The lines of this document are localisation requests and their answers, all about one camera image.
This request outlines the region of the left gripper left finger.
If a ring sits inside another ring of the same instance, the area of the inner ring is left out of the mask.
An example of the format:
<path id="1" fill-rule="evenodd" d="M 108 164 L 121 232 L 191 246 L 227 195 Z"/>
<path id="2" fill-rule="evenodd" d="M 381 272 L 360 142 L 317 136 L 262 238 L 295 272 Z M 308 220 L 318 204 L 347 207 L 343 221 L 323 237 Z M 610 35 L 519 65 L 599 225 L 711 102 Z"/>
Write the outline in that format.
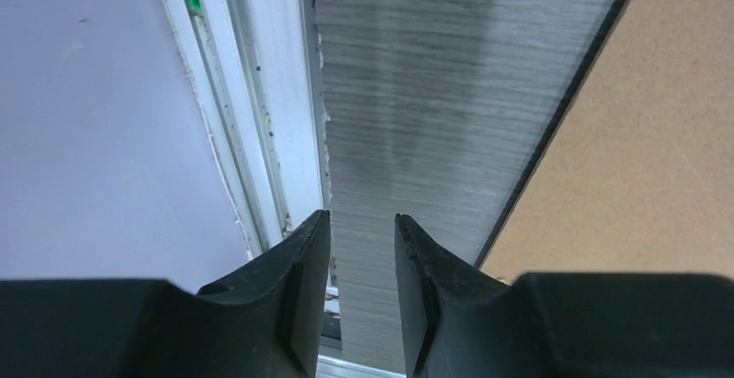
<path id="1" fill-rule="evenodd" d="M 4 377 L 313 377 L 330 215 L 188 293 L 162 279 L 1 284 Z"/>

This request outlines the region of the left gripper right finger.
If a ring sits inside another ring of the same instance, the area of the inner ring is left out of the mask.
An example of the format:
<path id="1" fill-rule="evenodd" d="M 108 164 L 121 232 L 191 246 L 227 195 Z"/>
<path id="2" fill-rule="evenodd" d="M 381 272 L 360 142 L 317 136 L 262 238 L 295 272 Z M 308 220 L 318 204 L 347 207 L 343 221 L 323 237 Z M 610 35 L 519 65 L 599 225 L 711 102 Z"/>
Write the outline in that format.
<path id="1" fill-rule="evenodd" d="M 528 272 L 506 285 L 395 219 L 409 377 L 730 377 L 733 283 Z"/>

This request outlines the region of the brown backing board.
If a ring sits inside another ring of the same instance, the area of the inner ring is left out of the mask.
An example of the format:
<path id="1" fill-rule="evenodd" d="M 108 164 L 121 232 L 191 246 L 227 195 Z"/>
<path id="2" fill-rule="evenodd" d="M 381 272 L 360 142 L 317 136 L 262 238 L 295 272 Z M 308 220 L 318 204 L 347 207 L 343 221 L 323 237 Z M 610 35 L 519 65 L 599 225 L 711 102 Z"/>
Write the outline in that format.
<path id="1" fill-rule="evenodd" d="M 733 0 L 630 0 L 482 269 L 733 274 Z"/>

